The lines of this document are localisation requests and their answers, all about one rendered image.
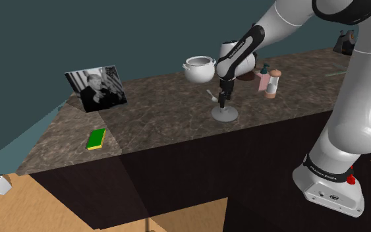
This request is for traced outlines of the brown bowl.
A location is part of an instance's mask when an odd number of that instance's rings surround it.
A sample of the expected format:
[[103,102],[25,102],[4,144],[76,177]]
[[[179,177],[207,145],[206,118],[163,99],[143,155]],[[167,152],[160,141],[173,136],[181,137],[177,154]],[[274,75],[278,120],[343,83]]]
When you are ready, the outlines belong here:
[[255,79],[255,73],[253,71],[250,71],[238,76],[237,79],[242,81],[251,81]]

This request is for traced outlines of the grey round plate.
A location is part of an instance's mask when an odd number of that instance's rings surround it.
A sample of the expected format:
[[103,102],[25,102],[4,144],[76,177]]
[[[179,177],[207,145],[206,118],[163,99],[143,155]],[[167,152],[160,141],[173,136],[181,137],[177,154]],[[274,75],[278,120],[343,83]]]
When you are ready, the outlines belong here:
[[216,121],[227,123],[237,119],[239,113],[234,107],[231,106],[225,106],[224,108],[215,106],[211,110],[211,115]]

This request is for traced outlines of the pink soap dispenser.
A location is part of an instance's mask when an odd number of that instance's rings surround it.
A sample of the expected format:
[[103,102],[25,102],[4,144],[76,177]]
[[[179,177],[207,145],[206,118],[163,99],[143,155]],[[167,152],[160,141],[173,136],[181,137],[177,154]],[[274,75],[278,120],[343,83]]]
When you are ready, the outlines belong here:
[[255,71],[256,78],[258,79],[258,91],[264,91],[266,90],[269,80],[270,80],[270,74],[268,72],[269,65],[267,63],[263,64],[263,67],[259,71]]

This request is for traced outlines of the white and tan pepper mill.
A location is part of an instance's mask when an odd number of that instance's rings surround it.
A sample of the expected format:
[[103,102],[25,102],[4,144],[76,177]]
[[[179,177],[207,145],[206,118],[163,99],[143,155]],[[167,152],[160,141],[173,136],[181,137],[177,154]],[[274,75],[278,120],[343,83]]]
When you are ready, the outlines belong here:
[[266,98],[273,99],[276,96],[279,77],[281,76],[281,74],[282,72],[278,69],[274,69],[270,71],[270,79],[269,79],[267,88],[264,92],[264,96]]

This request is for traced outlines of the dark brown counter cabinet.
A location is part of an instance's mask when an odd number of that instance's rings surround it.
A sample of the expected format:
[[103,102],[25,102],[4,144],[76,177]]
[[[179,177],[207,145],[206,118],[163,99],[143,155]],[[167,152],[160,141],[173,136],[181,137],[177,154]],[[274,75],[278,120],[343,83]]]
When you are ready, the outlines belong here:
[[[238,164],[249,157],[302,156],[320,135],[349,58],[319,49],[266,59],[282,72],[274,99],[254,81],[235,83],[231,123],[212,119],[207,89],[183,73],[124,83],[128,103],[85,113],[71,96],[17,169],[94,229],[189,210],[226,199]],[[103,146],[87,150],[90,133]]]

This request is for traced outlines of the dark grey appliance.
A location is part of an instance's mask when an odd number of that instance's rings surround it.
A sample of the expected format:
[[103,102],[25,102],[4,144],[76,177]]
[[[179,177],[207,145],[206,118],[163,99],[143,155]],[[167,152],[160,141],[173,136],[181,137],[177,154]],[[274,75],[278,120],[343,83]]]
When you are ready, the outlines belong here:
[[348,30],[345,34],[343,30],[340,31],[333,51],[343,55],[351,56],[355,47],[354,30]]

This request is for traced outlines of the black and white photo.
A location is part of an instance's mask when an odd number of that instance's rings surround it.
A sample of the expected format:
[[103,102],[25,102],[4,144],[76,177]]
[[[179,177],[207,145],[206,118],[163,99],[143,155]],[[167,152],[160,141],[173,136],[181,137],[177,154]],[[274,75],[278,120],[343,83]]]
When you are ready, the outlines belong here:
[[87,113],[128,103],[114,65],[66,72],[65,77]]

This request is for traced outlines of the dark robot stand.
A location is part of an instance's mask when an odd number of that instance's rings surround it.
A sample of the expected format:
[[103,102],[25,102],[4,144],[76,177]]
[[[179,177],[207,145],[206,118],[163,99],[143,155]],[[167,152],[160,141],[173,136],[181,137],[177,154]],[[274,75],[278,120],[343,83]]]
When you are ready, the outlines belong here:
[[308,201],[294,184],[302,156],[249,157],[231,181],[223,232],[371,232],[371,161],[360,160],[355,176],[364,194],[354,218]]

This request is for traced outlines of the green and yellow sponge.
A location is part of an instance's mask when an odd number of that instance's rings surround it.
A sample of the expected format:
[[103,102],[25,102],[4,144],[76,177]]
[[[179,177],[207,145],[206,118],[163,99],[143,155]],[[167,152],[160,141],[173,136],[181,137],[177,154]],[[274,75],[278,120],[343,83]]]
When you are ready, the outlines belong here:
[[90,133],[90,137],[86,144],[86,149],[95,150],[101,148],[103,146],[105,135],[106,135],[105,128],[93,130]]

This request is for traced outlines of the white two-handled pot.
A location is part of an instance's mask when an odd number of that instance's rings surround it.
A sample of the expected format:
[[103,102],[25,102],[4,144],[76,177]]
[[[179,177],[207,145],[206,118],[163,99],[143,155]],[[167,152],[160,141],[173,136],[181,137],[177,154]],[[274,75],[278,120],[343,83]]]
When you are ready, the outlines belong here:
[[215,74],[216,60],[208,56],[194,56],[182,64],[186,79],[195,84],[209,82]]

